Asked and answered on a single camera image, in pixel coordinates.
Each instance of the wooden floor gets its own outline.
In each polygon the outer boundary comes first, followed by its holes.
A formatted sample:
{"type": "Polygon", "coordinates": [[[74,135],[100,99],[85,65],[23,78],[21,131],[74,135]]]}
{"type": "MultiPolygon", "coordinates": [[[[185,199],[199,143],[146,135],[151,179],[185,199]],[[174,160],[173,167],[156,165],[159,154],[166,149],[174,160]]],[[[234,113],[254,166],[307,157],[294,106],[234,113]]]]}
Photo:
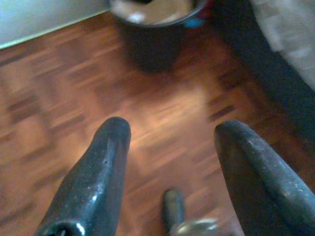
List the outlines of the wooden floor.
{"type": "Polygon", "coordinates": [[[118,236],[162,236],[160,201],[181,189],[187,218],[243,235],[214,147],[214,128],[248,123],[315,190],[286,115],[210,28],[192,30],[174,68],[146,74],[125,58],[108,14],[0,51],[0,235],[30,236],[64,175],[108,117],[132,142],[118,236]]]}

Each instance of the parquet floor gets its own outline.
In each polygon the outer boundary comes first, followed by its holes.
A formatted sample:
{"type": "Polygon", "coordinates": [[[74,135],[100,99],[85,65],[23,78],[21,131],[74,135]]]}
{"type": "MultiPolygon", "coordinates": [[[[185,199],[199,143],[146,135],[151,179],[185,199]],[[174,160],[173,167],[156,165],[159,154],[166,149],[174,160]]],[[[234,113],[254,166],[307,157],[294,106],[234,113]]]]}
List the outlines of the parquet floor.
{"type": "Polygon", "coordinates": [[[214,128],[248,123],[315,189],[312,159],[292,124],[211,29],[189,32],[170,71],[146,74],[125,58],[109,14],[0,51],[0,235],[30,236],[63,176],[108,117],[132,142],[118,236],[162,236],[170,187],[187,218],[216,217],[243,235],[214,147],[214,128]]]}

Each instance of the wall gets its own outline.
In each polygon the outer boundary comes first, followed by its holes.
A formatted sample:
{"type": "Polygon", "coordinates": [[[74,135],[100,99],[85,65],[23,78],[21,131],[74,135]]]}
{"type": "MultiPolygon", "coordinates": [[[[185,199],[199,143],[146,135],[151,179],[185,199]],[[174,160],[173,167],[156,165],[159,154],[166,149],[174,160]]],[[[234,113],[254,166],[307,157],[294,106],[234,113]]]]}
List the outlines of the wall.
{"type": "Polygon", "coordinates": [[[0,49],[105,10],[105,0],[0,0],[0,49]]]}

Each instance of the black bucket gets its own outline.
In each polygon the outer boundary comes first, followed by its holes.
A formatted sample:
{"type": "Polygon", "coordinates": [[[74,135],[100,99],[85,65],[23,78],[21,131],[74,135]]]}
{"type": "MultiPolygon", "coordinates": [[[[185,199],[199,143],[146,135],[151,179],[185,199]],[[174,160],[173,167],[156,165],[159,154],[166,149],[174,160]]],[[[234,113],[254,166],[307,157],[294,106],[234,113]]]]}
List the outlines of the black bucket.
{"type": "Polygon", "coordinates": [[[195,8],[190,14],[164,24],[137,24],[115,16],[131,61],[147,72],[169,69],[181,51],[185,22],[196,15],[207,0],[194,2],[195,8]]]}

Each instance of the bucket contents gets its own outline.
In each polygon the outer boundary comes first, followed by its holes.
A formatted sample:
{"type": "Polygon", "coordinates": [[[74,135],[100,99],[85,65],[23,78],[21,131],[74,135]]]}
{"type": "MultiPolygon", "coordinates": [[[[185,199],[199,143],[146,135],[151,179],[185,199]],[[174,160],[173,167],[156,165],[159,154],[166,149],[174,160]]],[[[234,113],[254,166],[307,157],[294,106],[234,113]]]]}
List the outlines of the bucket contents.
{"type": "Polygon", "coordinates": [[[132,0],[114,0],[112,12],[133,23],[162,24],[187,16],[193,11],[192,0],[153,0],[148,4],[132,0]]]}

